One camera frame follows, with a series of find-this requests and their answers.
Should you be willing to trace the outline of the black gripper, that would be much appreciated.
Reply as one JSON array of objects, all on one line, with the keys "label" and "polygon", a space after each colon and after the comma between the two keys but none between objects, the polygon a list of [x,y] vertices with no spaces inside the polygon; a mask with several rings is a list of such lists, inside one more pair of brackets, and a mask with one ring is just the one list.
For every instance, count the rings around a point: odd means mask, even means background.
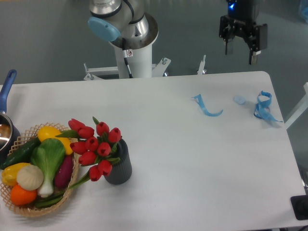
[{"label": "black gripper", "polygon": [[268,46],[268,25],[255,25],[259,11],[257,0],[228,0],[227,14],[220,18],[219,37],[225,42],[225,54],[233,53],[233,39],[249,42],[249,64]]}]

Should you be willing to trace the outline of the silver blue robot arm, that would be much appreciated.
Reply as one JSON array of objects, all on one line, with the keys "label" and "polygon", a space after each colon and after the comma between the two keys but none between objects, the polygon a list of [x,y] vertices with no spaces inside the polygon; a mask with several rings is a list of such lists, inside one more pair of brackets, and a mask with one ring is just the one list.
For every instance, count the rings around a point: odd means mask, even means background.
[{"label": "silver blue robot arm", "polygon": [[[228,13],[220,18],[219,37],[225,46],[242,38],[249,48],[249,63],[268,46],[267,24],[257,25],[259,1],[229,0]],[[137,50],[152,44],[158,25],[144,11],[142,0],[91,0],[88,25],[99,38],[121,50]]]}]

